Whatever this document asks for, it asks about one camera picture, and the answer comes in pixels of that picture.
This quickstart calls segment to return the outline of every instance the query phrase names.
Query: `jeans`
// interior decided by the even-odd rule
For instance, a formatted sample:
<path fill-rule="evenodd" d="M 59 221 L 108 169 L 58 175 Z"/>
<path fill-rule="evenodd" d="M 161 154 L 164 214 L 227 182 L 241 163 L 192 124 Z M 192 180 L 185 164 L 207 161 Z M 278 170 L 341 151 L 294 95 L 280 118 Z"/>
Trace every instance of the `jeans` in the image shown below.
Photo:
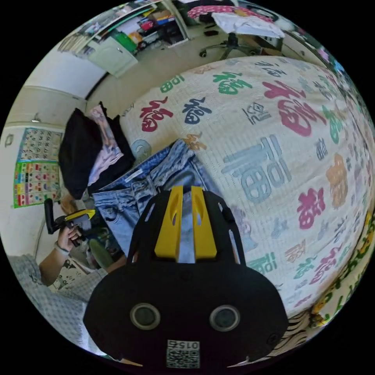
<path fill-rule="evenodd" d="M 164 148 L 122 177 L 93 193 L 95 206 L 125 255 L 134 227 L 148 201 L 162 190 L 183 185 L 180 263 L 194 263 L 191 186 L 221 196 L 195 153 L 182 139 Z"/>

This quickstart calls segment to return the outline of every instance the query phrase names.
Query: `hand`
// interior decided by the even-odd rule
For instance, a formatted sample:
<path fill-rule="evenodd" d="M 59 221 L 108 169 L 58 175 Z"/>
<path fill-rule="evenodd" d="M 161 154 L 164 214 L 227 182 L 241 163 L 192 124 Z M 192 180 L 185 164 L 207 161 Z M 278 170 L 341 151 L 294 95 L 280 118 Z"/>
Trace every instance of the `hand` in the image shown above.
<path fill-rule="evenodd" d="M 72 240 L 78 239 L 80 236 L 81 236 L 81 233 L 78 230 L 78 228 L 63 227 L 60 229 L 59 238 L 57 239 L 57 244 L 61 248 L 67 251 L 71 251 L 74 246 Z"/>

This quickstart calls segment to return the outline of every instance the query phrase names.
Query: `floor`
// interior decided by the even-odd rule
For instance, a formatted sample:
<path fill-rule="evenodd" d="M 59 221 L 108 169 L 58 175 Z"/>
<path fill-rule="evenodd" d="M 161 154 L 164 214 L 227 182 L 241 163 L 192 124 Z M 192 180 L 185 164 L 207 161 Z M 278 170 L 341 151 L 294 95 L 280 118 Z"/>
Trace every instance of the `floor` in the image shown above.
<path fill-rule="evenodd" d="M 186 70 L 217 61 L 224 49 L 218 48 L 200 57 L 199 52 L 206 46 L 220 44 L 227 39 L 227 34 L 218 27 L 210 30 L 219 32 L 216 36 L 207 37 L 203 34 L 204 26 L 198 25 L 189 29 L 193 40 L 168 48 L 164 45 L 155 49 L 145 49 L 137 55 L 139 61 L 119 79 L 108 76 L 90 97 L 87 110 L 100 101 L 108 110 L 109 117 L 122 114 L 136 99 L 152 87 L 160 86 L 166 80 Z M 240 51 L 232 51 L 229 58 L 245 56 Z"/>

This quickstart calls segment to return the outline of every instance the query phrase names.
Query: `calendar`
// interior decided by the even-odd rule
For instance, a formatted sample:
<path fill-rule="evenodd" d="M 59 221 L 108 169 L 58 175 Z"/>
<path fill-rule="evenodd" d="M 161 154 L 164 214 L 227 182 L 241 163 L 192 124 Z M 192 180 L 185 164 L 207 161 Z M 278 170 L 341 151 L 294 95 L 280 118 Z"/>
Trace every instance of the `calendar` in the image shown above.
<path fill-rule="evenodd" d="M 26 128 L 23 135 L 18 161 L 55 161 L 62 134 L 45 129 Z"/>
<path fill-rule="evenodd" d="M 58 199 L 60 191 L 58 153 L 62 134 L 26 128 L 23 134 L 13 184 L 13 207 L 42 204 Z"/>

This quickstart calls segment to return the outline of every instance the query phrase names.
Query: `bedspread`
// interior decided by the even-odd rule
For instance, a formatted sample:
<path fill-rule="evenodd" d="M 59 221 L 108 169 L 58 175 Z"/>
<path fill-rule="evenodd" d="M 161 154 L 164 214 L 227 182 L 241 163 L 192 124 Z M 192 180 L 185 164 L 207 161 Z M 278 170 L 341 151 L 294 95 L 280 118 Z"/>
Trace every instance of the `bedspread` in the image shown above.
<path fill-rule="evenodd" d="M 348 264 L 375 195 L 373 125 L 344 95 L 324 68 L 243 57 L 172 77 L 121 117 L 136 163 L 177 138 L 197 153 L 289 317 Z"/>

